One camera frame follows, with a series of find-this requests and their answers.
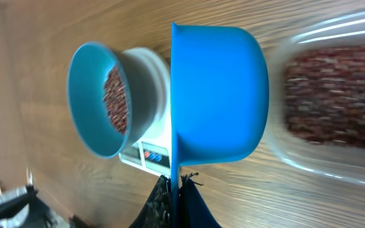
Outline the blue metal bowl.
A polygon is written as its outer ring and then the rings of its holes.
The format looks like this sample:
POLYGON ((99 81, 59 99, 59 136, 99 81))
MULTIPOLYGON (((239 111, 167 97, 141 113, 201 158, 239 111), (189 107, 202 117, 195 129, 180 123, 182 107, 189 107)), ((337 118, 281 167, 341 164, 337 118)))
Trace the blue metal bowl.
POLYGON ((144 136, 158 116, 158 76, 153 63, 135 49, 119 52, 87 42, 76 50, 68 69, 67 99, 76 131, 88 149, 111 158, 144 136), (104 84, 113 69, 124 87, 125 133, 115 129, 104 102, 104 84))

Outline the clear plastic food container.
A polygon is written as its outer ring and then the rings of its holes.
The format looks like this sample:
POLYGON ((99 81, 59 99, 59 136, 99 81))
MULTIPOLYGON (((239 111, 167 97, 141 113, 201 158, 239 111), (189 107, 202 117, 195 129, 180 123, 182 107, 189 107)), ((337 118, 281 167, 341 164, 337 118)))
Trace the clear plastic food container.
POLYGON ((365 44, 365 11, 326 20, 282 41, 267 59, 269 113, 264 135, 276 156, 294 167, 365 186, 365 149, 312 145, 287 131, 284 121, 285 63, 314 48, 365 44))

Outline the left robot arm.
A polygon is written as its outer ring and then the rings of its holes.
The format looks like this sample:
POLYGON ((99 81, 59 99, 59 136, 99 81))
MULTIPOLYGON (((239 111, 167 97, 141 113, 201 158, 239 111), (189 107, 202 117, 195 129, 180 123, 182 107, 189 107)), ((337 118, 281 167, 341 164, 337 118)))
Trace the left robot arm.
POLYGON ((26 169, 24 186, 3 191, 0 182, 0 227, 56 227, 57 220, 37 197, 33 175, 26 169))

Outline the red beans in bowl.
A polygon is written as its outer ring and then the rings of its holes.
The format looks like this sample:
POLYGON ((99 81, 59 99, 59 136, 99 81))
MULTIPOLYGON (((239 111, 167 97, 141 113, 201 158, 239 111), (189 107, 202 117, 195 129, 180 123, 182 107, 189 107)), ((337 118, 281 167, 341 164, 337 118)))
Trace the red beans in bowl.
POLYGON ((107 117, 115 130, 124 135, 127 130, 128 108, 125 86, 116 66, 107 75, 104 91, 103 102, 107 110, 107 117))

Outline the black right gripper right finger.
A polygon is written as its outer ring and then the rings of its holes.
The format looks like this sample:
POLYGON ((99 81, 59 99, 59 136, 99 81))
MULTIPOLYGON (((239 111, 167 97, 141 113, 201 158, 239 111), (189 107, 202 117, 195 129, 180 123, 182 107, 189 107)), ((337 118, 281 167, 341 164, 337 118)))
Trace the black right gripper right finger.
POLYGON ((204 202, 196 186, 203 186, 193 181, 198 172, 181 176, 182 186, 179 188, 178 227, 180 228, 221 228, 208 206, 204 202))

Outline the red beans in container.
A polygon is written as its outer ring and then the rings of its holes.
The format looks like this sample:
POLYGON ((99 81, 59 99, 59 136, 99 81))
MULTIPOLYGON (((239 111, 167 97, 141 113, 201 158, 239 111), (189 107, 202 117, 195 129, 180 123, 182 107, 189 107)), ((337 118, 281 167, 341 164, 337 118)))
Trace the red beans in container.
POLYGON ((294 136, 365 149, 365 44, 304 51, 286 63, 283 85, 294 136))

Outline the blue plastic measuring scoop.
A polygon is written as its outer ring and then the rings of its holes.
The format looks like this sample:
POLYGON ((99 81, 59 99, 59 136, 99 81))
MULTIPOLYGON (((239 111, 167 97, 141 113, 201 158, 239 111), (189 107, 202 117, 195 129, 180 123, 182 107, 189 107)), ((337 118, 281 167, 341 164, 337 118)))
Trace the blue plastic measuring scoop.
POLYGON ((172 226, 182 225, 181 166, 235 162, 258 146, 269 77, 256 39, 238 27, 172 24, 172 226))

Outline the white digital kitchen scale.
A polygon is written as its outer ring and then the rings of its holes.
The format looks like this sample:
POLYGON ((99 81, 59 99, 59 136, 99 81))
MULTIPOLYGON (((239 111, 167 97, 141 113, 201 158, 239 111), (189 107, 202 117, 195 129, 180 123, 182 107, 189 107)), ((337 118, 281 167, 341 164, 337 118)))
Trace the white digital kitchen scale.
POLYGON ((169 64, 146 47, 135 47, 124 54, 137 61, 137 67, 147 73, 154 83, 154 117, 146 132, 132 146, 118 154, 120 161, 153 175, 170 177, 171 117, 169 64))

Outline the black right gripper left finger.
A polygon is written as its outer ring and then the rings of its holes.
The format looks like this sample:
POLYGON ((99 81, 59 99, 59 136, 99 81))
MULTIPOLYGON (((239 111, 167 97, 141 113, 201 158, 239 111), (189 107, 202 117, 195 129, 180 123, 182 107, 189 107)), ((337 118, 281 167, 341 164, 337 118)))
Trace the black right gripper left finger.
POLYGON ((171 228, 170 179, 161 175, 130 228, 171 228))

